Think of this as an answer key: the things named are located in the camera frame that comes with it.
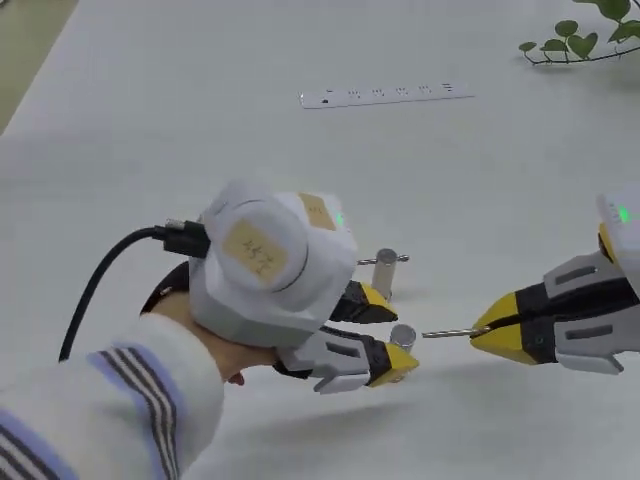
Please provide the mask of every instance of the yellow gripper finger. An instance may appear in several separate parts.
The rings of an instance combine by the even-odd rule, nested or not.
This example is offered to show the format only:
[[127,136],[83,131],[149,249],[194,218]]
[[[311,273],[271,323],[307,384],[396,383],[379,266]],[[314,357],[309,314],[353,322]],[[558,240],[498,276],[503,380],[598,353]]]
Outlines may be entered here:
[[[511,292],[495,302],[473,328],[482,328],[490,323],[506,317],[518,315],[516,293]],[[471,338],[471,346],[492,355],[498,355],[514,362],[526,365],[537,365],[538,362],[529,355],[522,346],[522,330],[520,324],[496,328],[488,333]]]

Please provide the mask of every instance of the green leaf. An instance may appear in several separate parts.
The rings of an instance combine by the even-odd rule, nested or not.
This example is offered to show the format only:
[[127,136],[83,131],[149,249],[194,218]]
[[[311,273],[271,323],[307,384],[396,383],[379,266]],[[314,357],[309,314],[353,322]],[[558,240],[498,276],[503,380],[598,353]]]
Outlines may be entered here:
[[637,37],[640,39],[640,21],[629,20],[628,22],[621,23],[616,31],[609,37],[609,43],[611,42],[624,42],[631,37]]
[[567,46],[562,40],[552,38],[551,40],[544,42],[544,45],[540,47],[540,50],[543,52],[566,52]]
[[578,22],[575,20],[562,20],[556,23],[556,33],[561,37],[570,37],[578,31]]
[[527,53],[536,48],[537,45],[538,44],[536,42],[524,42],[518,47],[518,49],[520,49],[521,52]]
[[598,43],[598,34],[593,32],[582,38],[580,35],[571,35],[567,43],[569,48],[581,59],[587,60],[589,54],[593,51],[596,43]]
[[596,5],[604,18],[619,22],[629,10],[631,10],[630,0],[573,0],[575,3],[591,3]]

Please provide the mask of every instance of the white sweater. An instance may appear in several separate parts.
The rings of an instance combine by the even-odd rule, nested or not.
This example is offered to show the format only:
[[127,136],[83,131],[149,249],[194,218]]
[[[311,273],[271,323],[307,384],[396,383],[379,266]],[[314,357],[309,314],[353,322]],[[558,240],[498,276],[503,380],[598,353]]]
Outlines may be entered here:
[[0,479],[178,479],[211,442],[223,389],[195,336],[145,315],[111,348],[0,390]]

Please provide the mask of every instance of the wrist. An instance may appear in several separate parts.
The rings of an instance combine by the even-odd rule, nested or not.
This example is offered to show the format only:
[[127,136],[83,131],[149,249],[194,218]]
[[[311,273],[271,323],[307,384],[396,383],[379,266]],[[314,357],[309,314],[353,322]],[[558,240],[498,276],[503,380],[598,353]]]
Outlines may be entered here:
[[189,330],[209,351],[223,381],[229,380],[242,369],[252,366],[247,347],[228,342],[198,325],[189,310],[189,295],[174,293],[163,298],[153,308],[153,313],[163,315]]

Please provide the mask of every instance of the power outlet socket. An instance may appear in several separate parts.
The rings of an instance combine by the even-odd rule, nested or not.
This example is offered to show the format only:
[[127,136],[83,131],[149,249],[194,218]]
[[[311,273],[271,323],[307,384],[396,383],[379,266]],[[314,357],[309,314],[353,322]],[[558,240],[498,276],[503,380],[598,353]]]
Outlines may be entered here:
[[350,90],[325,90],[301,93],[302,108],[335,108],[376,105],[383,103],[424,102],[449,98],[468,98],[474,95],[465,85],[451,83],[422,84],[417,87],[391,87]]

